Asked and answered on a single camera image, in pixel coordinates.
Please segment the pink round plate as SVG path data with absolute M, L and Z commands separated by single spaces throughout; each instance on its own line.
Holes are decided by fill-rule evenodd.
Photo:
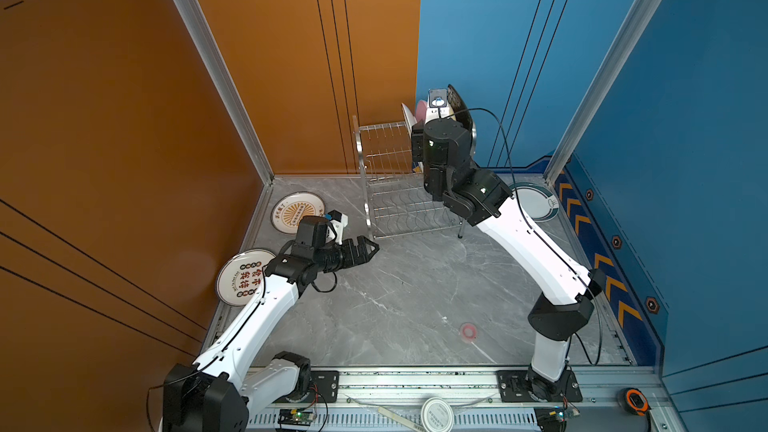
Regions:
M 420 100 L 417 103 L 416 111 L 414 113 L 414 117 L 416 119 L 416 122 L 426 122 L 427 121 L 427 111 L 428 111 L 428 104 L 425 100 Z

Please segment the wooden stick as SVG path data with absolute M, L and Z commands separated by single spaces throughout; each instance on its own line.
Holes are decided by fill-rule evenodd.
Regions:
M 390 419 L 391 421 L 406 427 L 407 429 L 414 431 L 414 432 L 424 432 L 425 429 L 420 426 L 419 424 L 413 422 L 412 420 L 409 420 L 408 418 L 405 418 L 385 407 L 378 407 L 377 412 L 384 417 Z

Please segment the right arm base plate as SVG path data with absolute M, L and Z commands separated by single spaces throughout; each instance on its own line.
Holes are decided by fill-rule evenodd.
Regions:
M 583 401 L 580 384 L 570 368 L 566 368 L 554 382 L 548 381 L 532 369 L 499 370 L 496 372 L 496 378 L 504 403 Z

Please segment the white plate red characters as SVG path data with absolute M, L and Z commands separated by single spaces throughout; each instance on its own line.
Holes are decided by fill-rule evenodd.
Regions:
M 243 307 L 265 289 L 264 270 L 275 254 L 251 249 L 233 256 L 220 270 L 216 281 L 219 299 L 232 307 Z

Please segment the steel two-tier dish rack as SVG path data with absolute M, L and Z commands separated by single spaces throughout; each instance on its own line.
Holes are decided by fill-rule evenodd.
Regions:
M 407 124 L 361 125 L 357 117 L 352 123 L 369 237 L 454 230 L 462 238 L 465 222 L 434 202 L 423 188 L 422 168 L 412 161 Z

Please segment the green circuit board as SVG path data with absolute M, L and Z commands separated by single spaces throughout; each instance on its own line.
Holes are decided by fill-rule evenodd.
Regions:
M 318 414 L 314 410 L 280 409 L 276 421 L 276 430 L 305 432 L 318 424 Z
M 576 407 L 535 408 L 534 412 L 541 432 L 565 432 L 569 420 L 581 415 Z

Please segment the orange black tape measure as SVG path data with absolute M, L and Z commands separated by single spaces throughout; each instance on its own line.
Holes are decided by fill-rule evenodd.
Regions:
M 620 406 L 628 413 L 645 416 L 650 410 L 646 396 L 637 388 L 624 388 L 618 393 Z

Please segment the white plate orange sunburst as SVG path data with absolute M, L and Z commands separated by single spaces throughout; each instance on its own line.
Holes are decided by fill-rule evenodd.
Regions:
M 270 217 L 278 232 L 294 235 L 303 217 L 322 216 L 325 212 L 325 202 L 320 196 L 300 191 L 280 199 L 273 207 Z

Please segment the green circuit board right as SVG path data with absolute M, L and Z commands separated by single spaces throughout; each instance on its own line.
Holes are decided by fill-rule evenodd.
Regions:
M 535 408 L 534 412 L 541 432 L 565 432 L 569 420 L 581 415 L 576 407 Z

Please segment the white plate dark green rim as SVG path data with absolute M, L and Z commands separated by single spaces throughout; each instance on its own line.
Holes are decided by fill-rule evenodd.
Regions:
M 559 201 L 547 188 L 534 183 L 519 183 L 514 190 L 523 210 L 534 221 L 546 222 L 558 215 Z

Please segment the black floral square plate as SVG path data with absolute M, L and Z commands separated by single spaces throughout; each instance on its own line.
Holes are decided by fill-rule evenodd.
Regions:
M 470 132 L 471 141 L 469 154 L 470 157 L 473 158 L 476 150 L 477 130 L 474 119 L 469 111 L 469 107 L 451 84 L 447 86 L 447 99 L 454 113 L 453 118 Z

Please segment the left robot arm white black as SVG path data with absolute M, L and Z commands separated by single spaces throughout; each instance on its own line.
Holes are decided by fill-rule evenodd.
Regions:
M 344 214 L 305 216 L 296 235 L 262 270 L 254 297 L 191 364 L 175 365 L 159 385 L 162 414 L 153 431 L 243 431 L 251 413 L 280 399 L 312 399 L 311 361 L 281 352 L 256 376 L 248 371 L 282 317 L 321 273 L 370 262 L 380 246 L 344 235 Z

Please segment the green circuit board left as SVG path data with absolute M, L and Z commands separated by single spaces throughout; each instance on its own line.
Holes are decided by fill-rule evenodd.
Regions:
M 305 432 L 318 424 L 318 414 L 314 410 L 280 409 L 276 421 L 276 430 Z

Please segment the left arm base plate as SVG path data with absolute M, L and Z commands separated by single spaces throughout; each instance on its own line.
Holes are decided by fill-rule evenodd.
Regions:
M 275 400 L 273 404 L 309 404 L 315 399 L 316 392 L 320 394 L 321 402 L 327 402 L 328 404 L 336 403 L 339 392 L 339 377 L 340 374 L 337 370 L 312 369 L 310 371 L 309 386 L 305 394 L 301 397 L 296 394 L 282 396 Z

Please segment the aluminium front rail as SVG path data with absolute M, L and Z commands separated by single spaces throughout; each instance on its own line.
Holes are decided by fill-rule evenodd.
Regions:
M 374 398 L 384 404 L 405 404 L 436 397 L 444 391 L 447 397 L 470 397 L 479 402 L 498 399 L 501 402 L 496 372 L 499 370 L 528 370 L 522 366 L 407 366 L 407 367 L 343 367 L 337 370 L 340 396 L 366 403 Z M 580 384 L 583 401 L 592 400 L 618 404 L 618 393 L 624 388 L 647 385 L 655 390 L 663 385 L 648 367 L 577 366 L 572 369 Z M 260 371 L 248 371 L 250 377 Z M 531 402 L 542 408 L 547 404 L 569 408 L 578 403 Z

